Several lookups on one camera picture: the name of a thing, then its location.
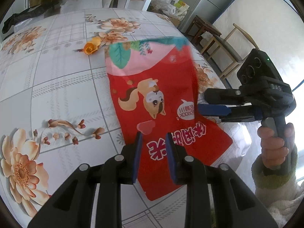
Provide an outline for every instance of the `black cloth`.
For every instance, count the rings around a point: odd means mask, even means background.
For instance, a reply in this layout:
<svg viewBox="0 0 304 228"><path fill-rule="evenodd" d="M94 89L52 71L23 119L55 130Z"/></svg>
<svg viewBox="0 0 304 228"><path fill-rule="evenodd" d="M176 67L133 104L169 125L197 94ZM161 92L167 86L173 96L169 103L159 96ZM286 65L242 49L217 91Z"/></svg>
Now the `black cloth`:
<svg viewBox="0 0 304 228"><path fill-rule="evenodd" d="M23 10L21 13L14 13L10 18L8 18L4 22L4 26L2 28L2 33L5 34L9 31L12 25L16 25L17 23L24 21L29 18L34 18L39 15L42 15L45 11L47 11L52 6L58 4L58 0L53 0L48 3L44 3L42 5L37 5L34 7L27 8Z"/></svg>

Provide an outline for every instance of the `metal bolt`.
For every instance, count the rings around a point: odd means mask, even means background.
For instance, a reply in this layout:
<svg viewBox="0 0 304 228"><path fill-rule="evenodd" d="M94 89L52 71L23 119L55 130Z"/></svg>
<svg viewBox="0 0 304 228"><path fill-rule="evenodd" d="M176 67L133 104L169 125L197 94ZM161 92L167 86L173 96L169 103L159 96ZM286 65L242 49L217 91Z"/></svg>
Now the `metal bolt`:
<svg viewBox="0 0 304 228"><path fill-rule="evenodd" d="M221 164L219 166L222 170L229 170L229 166L227 164Z"/></svg>
<svg viewBox="0 0 304 228"><path fill-rule="evenodd" d="M125 157L124 157L123 155L119 154L119 155L116 155L114 159L115 159L116 161L123 161L124 158L125 158Z"/></svg>
<svg viewBox="0 0 304 228"><path fill-rule="evenodd" d="M185 161L187 161L187 162L193 162L194 158L192 156L188 155L188 156L185 157Z"/></svg>
<svg viewBox="0 0 304 228"><path fill-rule="evenodd" d="M81 170L81 171L85 171L85 170L87 170L89 168L89 166L87 165L87 164L81 164L80 166L79 166L79 170Z"/></svg>

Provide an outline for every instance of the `finger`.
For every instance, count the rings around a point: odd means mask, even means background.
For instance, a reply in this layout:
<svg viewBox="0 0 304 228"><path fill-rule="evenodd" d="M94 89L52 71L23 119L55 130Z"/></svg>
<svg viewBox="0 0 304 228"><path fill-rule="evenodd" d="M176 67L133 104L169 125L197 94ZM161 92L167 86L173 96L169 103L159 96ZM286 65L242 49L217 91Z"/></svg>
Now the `finger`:
<svg viewBox="0 0 304 228"><path fill-rule="evenodd" d="M286 124L285 131L284 131L285 137L289 138L289 137L294 136L294 134L295 134L294 131L295 131L295 128L292 123Z"/></svg>
<svg viewBox="0 0 304 228"><path fill-rule="evenodd" d="M257 135L262 139L270 138L274 134L275 134L275 132L271 128L268 128L268 127L261 126L257 130Z"/></svg>
<svg viewBox="0 0 304 228"><path fill-rule="evenodd" d="M281 147L276 150L269 150L262 148L262 157L265 159L281 159L287 156L289 149L286 147Z"/></svg>
<svg viewBox="0 0 304 228"><path fill-rule="evenodd" d="M264 166L266 166L267 168L272 168L273 166L278 166L278 165L281 165L284 163L285 161L285 157L284 158L281 158L281 159L276 159L276 160L273 160L273 159L264 159L262 157L262 160L263 160L263 164Z"/></svg>
<svg viewBox="0 0 304 228"><path fill-rule="evenodd" d="M261 147L264 149L276 150L284 146L284 140L280 137L271 137L261 140Z"/></svg>

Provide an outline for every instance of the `cartoon dog illustration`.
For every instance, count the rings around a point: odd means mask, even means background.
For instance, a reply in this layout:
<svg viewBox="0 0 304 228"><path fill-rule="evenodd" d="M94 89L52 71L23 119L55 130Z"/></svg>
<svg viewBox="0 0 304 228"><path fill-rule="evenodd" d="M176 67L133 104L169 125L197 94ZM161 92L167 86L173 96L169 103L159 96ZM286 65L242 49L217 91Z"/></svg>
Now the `cartoon dog illustration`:
<svg viewBox="0 0 304 228"><path fill-rule="evenodd" d="M133 111L139 101L138 93L143 95L143 105L153 119L157 114L166 115L164 94L157 86L158 80L152 78L140 81L137 87L127 90L125 98L118 98L119 106L125 111Z"/></svg>

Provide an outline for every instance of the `wooden stool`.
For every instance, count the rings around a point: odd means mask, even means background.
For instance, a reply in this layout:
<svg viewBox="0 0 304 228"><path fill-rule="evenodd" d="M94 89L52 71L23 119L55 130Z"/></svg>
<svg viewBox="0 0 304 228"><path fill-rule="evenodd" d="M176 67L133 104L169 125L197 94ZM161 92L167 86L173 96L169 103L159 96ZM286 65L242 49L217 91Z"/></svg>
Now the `wooden stool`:
<svg viewBox="0 0 304 228"><path fill-rule="evenodd" d="M198 43L198 39L199 37L204 33L204 32L209 32L211 33L213 36L221 36L221 33L208 21L203 20L202 18L200 18L198 15L196 15L194 17L194 19L192 20L191 24L189 25L188 29L186 30L185 34L187 35L189 33L189 31L191 30L191 28L193 27L193 25L196 25L199 30L197 31L197 33L194 35L193 39L191 40L191 43Z"/></svg>
<svg viewBox="0 0 304 228"><path fill-rule="evenodd" d="M253 38L245 32L242 28L240 28L238 25L234 24L234 29L225 37L224 39L213 35L213 37L209 40L209 42L205 45L205 47L201 50L201 54L204 54L205 51L207 51L211 45L213 45L215 42L218 44L218 47L209 55L209 57L206 60L209 60L220 48L224 50L224 52L230 57L232 60L232 63L224 69L224 71L219 75L220 78L226 78L230 74L232 74L240 65L243 64L243 62L246 60L247 56L243 59L241 56L233 49L233 47L227 42L227 40L230 38L230 36L238 29L245 38L256 48L259 50L259 47L253 40Z"/></svg>

